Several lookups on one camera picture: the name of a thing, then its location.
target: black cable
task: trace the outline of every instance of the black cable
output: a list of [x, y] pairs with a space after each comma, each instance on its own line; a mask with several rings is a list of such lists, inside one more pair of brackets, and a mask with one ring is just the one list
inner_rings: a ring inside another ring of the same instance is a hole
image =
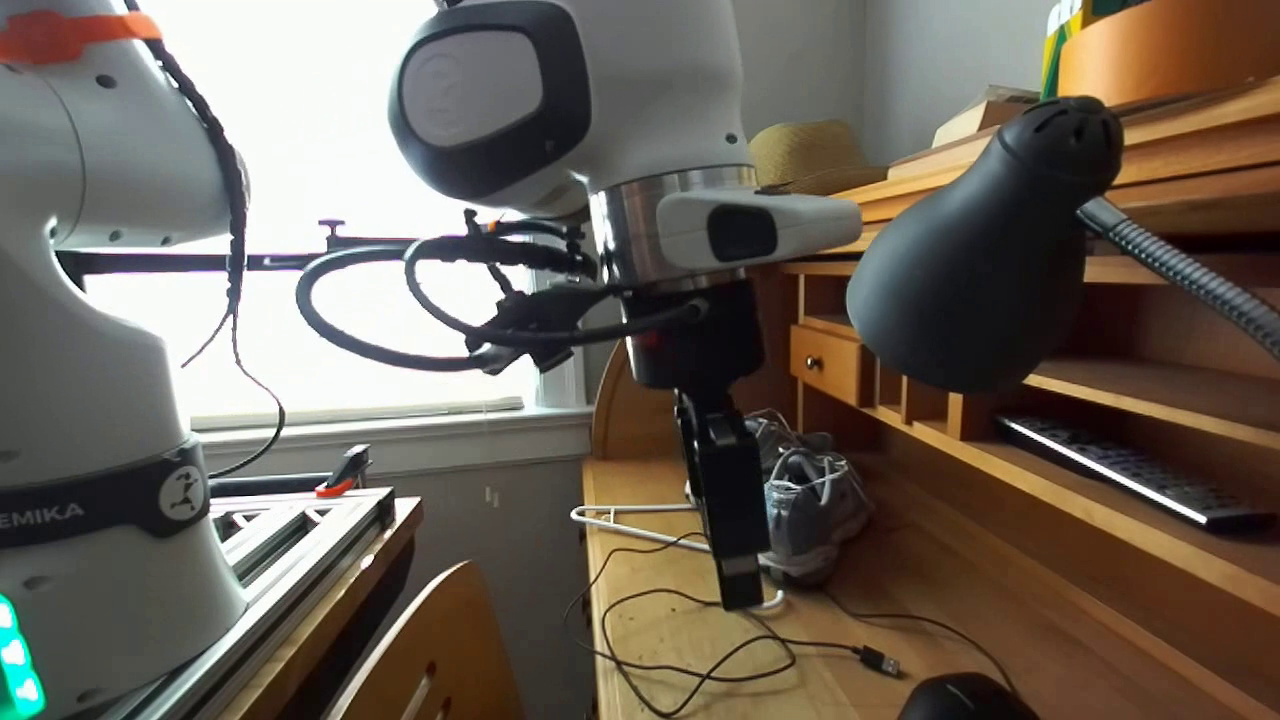
[[265, 457], [281, 444], [283, 425], [289, 425], [283, 401], [281, 401], [258, 378], [253, 378], [253, 374], [245, 368], [241, 330], [236, 330], [236, 326], [241, 326], [241, 316], [230, 316], [230, 359], [236, 359], [236, 368], [241, 368], [241, 378], [245, 378], [249, 383], [257, 383], [265, 396], [273, 396], [273, 403], [275, 403], [275, 425], [273, 425], [273, 438], [266, 438], [257, 451], [249, 451], [245, 461], [236, 461], [236, 463], [229, 463], [229, 468], [219, 468], [219, 474], [208, 474], [208, 481], [236, 477], [236, 474], [245, 474], [249, 463], [265, 461]]
[[[643, 601], [643, 596], [681, 596], [681, 601], [700, 606], [700, 609], [718, 609], [718, 606], [717, 606], [717, 601], [688, 596], [688, 592], [681, 592], [681, 588], [643, 588], [643, 592], [629, 592], [629, 596], [613, 601], [613, 606], [598, 611], [598, 645], [602, 645], [602, 652], [594, 652], [594, 657], [602, 657], [602, 659], [616, 665], [618, 682], [630, 689], [630, 698], [635, 698], [651, 715], [681, 715], [681, 711], [702, 691], [702, 684], [755, 684], [755, 682], [767, 682], [767, 675], [779, 675], [779, 674], [795, 669], [795, 652], [792, 652], [788, 645], [779, 645], [779, 635], [776, 635], [763, 621], [755, 621], [755, 618], [750, 618], [750, 621], [761, 626], [761, 635], [746, 635], [746, 641], [731, 645], [725, 657], [717, 657], [717, 659], [710, 659], [708, 669], [700, 669], [700, 674], [695, 674], [695, 669], [681, 669], [681, 665], [638, 665], [638, 659], [625, 659], [625, 657], [616, 657], [616, 645], [613, 645], [613, 635], [606, 635], [606, 618], [613, 618], [616, 609], [625, 609], [625, 606]], [[776, 645], [776, 650], [784, 650], [784, 659], [772, 665], [772, 669], [761, 669], [761, 674], [725, 675], [718, 669], [731, 665], [731, 659], [736, 659], [740, 652], [746, 652], [750, 645]], [[670, 708], [656, 708], [656, 701], [643, 698], [643, 689], [635, 684], [630, 674], [674, 674], [674, 675], [692, 675], [692, 689], [688, 689]]]
[[[594, 563], [594, 573], [589, 577], [589, 596], [591, 588], [598, 586], [598, 577], [606, 573], [606, 563], [616, 558], [656, 558], [656, 552], [667, 552], [667, 550], [683, 550], [683, 541], [692, 535], [702, 535], [702, 532], [683, 532], [683, 535], [670, 535], [670, 541], [651, 541], [651, 543], [616, 543], [602, 552], [602, 559]], [[755, 635], [744, 635], [740, 645], [731, 645], [727, 652], [718, 652], [708, 669], [683, 669], [683, 665], [656, 665], [656, 659], [625, 659], [606, 635], [606, 618], [625, 606], [635, 606], [643, 596], [674, 596], [674, 601], [688, 601], [695, 609], [718, 609], [718, 601], [700, 601], [692, 592], [681, 592], [681, 588], [638, 588], [638, 592], [629, 592], [629, 596], [616, 596], [602, 611], [598, 611], [598, 645], [594, 657], [606, 659], [618, 682], [630, 689], [630, 698], [651, 711], [651, 715], [681, 715], [708, 684], [755, 684], [755, 682], [767, 682], [767, 675], [779, 675], [788, 669], [795, 669], [795, 650], [815, 650], [815, 652], [847, 652], [856, 657], [869, 674], [879, 674], [879, 675], [890, 675], [899, 682], [899, 665], [890, 657], [885, 657], [879, 650], [869, 650], [869, 645], [836, 645], [836, 641], [795, 641], [795, 635], [779, 635], [767, 621], [761, 618], [746, 618], [761, 632]], [[776, 645], [784, 650], [784, 659], [772, 665], [772, 669], [761, 669], [761, 674], [718, 674], [731, 657], [755, 650], [755, 645]], [[643, 698], [643, 689], [635, 684], [630, 674], [651, 674], [651, 675], [683, 675], [692, 682], [692, 689], [670, 704], [670, 708], [656, 708], [651, 698]]]
[[229, 252], [229, 314], [214, 320], [211, 337], [183, 359], [183, 368], [191, 359], [198, 359], [211, 342], [230, 330], [230, 359], [236, 374], [257, 383], [258, 393], [266, 393], [266, 401], [275, 403], [275, 430], [273, 438], [241, 463], [214, 474], [241, 474], [249, 463], [257, 463], [258, 457], [266, 457], [275, 450], [275, 439], [283, 438], [289, 425], [289, 407], [283, 401], [249, 374], [245, 358], [241, 358], [241, 299], [245, 299], [245, 269], [249, 269], [249, 188], [245, 188], [245, 164], [236, 144], [229, 140], [229, 130], [219, 124], [219, 115], [211, 113], [211, 103], [204, 102], [204, 93], [196, 90], [196, 79], [180, 68], [180, 59], [164, 47], [164, 42], [144, 42], [144, 47], [153, 54], [153, 59], [161, 66], [161, 73], [175, 84], [175, 93], [191, 103], [196, 122], [204, 124], [204, 137], [211, 144], [214, 169], [219, 169], [219, 183], [224, 183], [224, 204], [229, 204], [229, 234], [230, 234], [230, 252]]
[[230, 320], [236, 314], [230, 314], [230, 304], [224, 307], [224, 316], [211, 326], [211, 334], [196, 346], [196, 353], [186, 353], [186, 359], [180, 364], [180, 368], [191, 368], [211, 346], [214, 346], [214, 337], [229, 330], [229, 320]]
[[510, 359], [510, 353], [472, 353], [472, 358], [414, 358], [414, 353], [395, 353], [395, 349], [382, 349], [382, 346], [372, 346], [372, 342], [359, 342], [342, 330], [335, 330], [328, 316], [319, 316], [315, 307], [315, 283], [328, 278], [328, 271], [339, 271], [339, 269], [354, 269], [354, 265], [382, 265], [382, 261], [403, 261], [403, 249], [395, 246], [372, 246], [372, 249], [342, 249], [342, 252], [328, 252], [319, 256], [315, 265], [308, 265], [297, 280], [297, 307], [302, 314], [302, 320], [335, 349], [342, 353], [354, 353], [354, 358], [367, 358], [367, 359], [380, 359], [380, 364], [395, 364], [395, 368], [423, 368], [423, 374], [469, 374], [469, 368], [479, 368], [479, 374], [491, 374], [491, 368], [504, 368]]
[[915, 611], [856, 611], [856, 609], [847, 609], [836, 592], [824, 592], [824, 596], [827, 596], [845, 618], [851, 618], [851, 621], [860, 621], [860, 626], [925, 626], [925, 628], [939, 628], [939, 632], [955, 635], [961, 645], [967, 645], [975, 657], [982, 657], [982, 659], [997, 669], [1000, 684], [1003, 684], [1010, 698], [1019, 698], [1019, 689], [1010, 684], [1010, 675], [1009, 675], [1009, 669], [1000, 665], [1000, 657], [987, 652], [975, 635], [961, 632], [955, 626], [942, 626], [942, 621], [936, 621], [936, 618], [915, 618]]
[[[618, 337], [643, 337], [643, 334], [658, 334], [667, 326], [695, 326], [708, 316], [708, 304], [695, 295], [695, 299], [683, 299], [667, 314], [651, 314], [651, 316], [638, 316], [638, 320], [629, 320], [629, 326], [606, 326], [606, 330], [573, 330], [573, 334], [560, 334], [560, 330], [538, 330], [538, 334], [520, 334], [520, 330], [491, 330], [491, 326], [469, 326], [452, 314], [444, 314], [420, 283], [414, 278], [414, 265], [420, 261], [438, 261], [436, 256], [436, 241], [414, 241], [409, 252], [403, 252], [403, 283], [412, 294], [412, 299], [433, 314], [444, 330], [452, 334], [462, 334], [469, 342], [484, 342], [484, 346], [504, 346], [504, 349], [567, 349], [567, 346], [602, 346], [602, 342], [618, 342]], [[618, 295], [618, 294], [630, 294], [625, 283], [602, 283], [602, 290], [578, 290], [584, 295], [584, 307], [589, 314], [594, 299], [602, 295]]]

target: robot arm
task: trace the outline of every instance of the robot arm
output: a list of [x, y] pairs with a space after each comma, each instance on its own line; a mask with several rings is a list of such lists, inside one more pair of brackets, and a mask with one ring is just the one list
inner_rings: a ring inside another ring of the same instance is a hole
[[606, 278], [688, 280], [860, 234], [851, 204], [755, 197], [731, 4], [461, 4], [403, 54], [392, 132], [444, 197], [591, 204]]
[[763, 358], [744, 269], [845, 246], [860, 216], [750, 188], [731, 4], [444, 9], [403, 54], [392, 130], [444, 197], [544, 216], [589, 204], [629, 320], [708, 307], [629, 337], [629, 359], [643, 388], [670, 393], [725, 609], [761, 606], [761, 451], [731, 403]]
[[229, 234], [219, 157], [153, 37], [107, 0], [0, 4], [0, 601], [47, 715], [157, 682], [245, 606], [164, 346], [54, 265]]

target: drawer compartment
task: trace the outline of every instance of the drawer compartment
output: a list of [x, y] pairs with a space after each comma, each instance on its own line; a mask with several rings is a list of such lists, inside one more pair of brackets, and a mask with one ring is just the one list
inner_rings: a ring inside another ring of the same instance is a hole
[[792, 326], [792, 378], [845, 401], [863, 403], [863, 349], [851, 337], [815, 334], [803, 326]]

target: small black object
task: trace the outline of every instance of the small black object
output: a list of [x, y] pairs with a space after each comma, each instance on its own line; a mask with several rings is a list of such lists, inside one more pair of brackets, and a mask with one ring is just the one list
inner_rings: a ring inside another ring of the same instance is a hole
[[947, 674], [920, 682], [899, 720], [1034, 720], [1034, 711], [982, 674]]
[[1052, 461], [1067, 461], [1076, 468], [1086, 468], [1098, 481], [1111, 481], [1116, 488], [1161, 505], [1164, 514], [1209, 529], [1209, 532], [1259, 532], [1273, 529], [1273, 514], [1255, 510], [1247, 499], [1230, 499], [1227, 492], [1216, 492], [1210, 485], [1200, 485], [1197, 477], [1181, 477], [1098, 432], [1086, 432], [1082, 425], [1052, 422], [1052, 417], [1000, 417], [1009, 432], [1014, 432], [1024, 444], [1049, 451]]

